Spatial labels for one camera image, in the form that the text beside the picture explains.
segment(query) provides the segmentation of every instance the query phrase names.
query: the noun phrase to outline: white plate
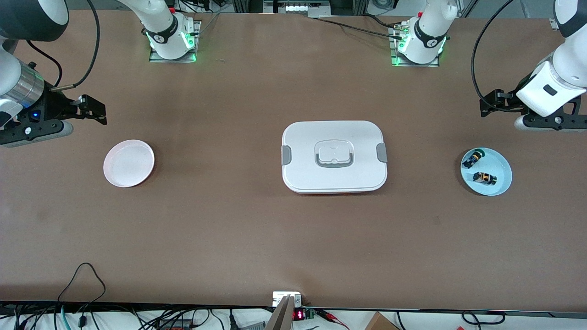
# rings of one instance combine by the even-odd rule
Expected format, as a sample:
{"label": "white plate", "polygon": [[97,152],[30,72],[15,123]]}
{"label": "white plate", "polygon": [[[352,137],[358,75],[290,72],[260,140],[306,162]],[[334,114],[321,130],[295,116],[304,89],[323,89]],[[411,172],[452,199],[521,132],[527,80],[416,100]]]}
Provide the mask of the white plate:
{"label": "white plate", "polygon": [[104,176],[116,187],[133,187],[145,181],[155,166],[151,147],[139,140],[126,140],[110,149],[104,159]]}
{"label": "white plate", "polygon": [[[463,166],[475,149],[481,149],[485,156],[479,159],[470,169]],[[469,150],[461,160],[461,175],[469,188],[485,196],[501,195],[508,190],[512,184],[512,168],[508,161],[499,152],[489,148],[475,148]],[[473,174],[483,172],[497,177],[497,183],[489,186],[484,183],[473,181]]]}

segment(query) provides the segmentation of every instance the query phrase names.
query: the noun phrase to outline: table surface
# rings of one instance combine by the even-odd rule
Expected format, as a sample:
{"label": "table surface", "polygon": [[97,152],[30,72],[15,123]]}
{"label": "table surface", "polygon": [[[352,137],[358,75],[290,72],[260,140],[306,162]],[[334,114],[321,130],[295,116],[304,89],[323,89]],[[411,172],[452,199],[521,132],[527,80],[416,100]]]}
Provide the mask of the table surface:
{"label": "table surface", "polygon": [[[480,118],[470,55],[484,20],[455,21],[439,68],[397,68],[385,38],[255,14],[220,15],[196,63],[153,64],[132,12],[99,15],[94,70],[66,94],[101,100],[109,124],[72,120],[69,137],[0,150],[2,299],[56,299],[89,261],[103,301],[267,305],[289,289],[314,306],[587,312],[585,135]],[[38,43],[63,84],[86,70],[94,35],[91,13],[74,11],[58,41]],[[544,19],[496,20],[477,56],[481,90],[513,89],[561,41]],[[16,55],[55,78],[26,44]],[[386,184],[290,191],[281,136],[306,120],[376,123]],[[102,163],[127,139],[148,142],[156,168],[116,188]],[[479,146],[512,166],[501,196],[460,180],[462,155]],[[99,291],[83,270],[64,299]]]}

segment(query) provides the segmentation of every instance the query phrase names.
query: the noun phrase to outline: gray floor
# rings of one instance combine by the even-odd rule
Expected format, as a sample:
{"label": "gray floor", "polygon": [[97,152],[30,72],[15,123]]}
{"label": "gray floor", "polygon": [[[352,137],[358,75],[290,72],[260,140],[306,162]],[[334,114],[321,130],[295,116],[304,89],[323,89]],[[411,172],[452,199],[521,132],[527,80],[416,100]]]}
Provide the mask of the gray floor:
{"label": "gray floor", "polygon": [[[127,9],[116,0],[92,0],[97,9]],[[66,0],[69,9],[88,9],[86,0]],[[489,18],[505,3],[505,0],[479,0],[477,6],[471,12],[473,18]],[[551,18],[554,0],[516,0],[512,2],[499,16],[500,18]],[[426,0],[400,0],[397,8],[393,10],[379,9],[369,3],[368,11],[374,15],[412,16],[421,11],[426,5]]]}

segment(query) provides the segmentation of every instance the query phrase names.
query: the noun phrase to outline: light blue cable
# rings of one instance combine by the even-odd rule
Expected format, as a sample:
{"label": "light blue cable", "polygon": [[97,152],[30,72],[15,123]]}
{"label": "light blue cable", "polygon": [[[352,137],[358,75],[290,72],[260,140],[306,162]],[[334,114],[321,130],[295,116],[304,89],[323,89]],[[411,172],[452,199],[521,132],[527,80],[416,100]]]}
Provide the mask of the light blue cable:
{"label": "light blue cable", "polygon": [[68,319],[65,318],[65,309],[64,306],[61,306],[61,318],[63,319],[63,323],[65,323],[65,328],[67,330],[72,330],[69,326]]}

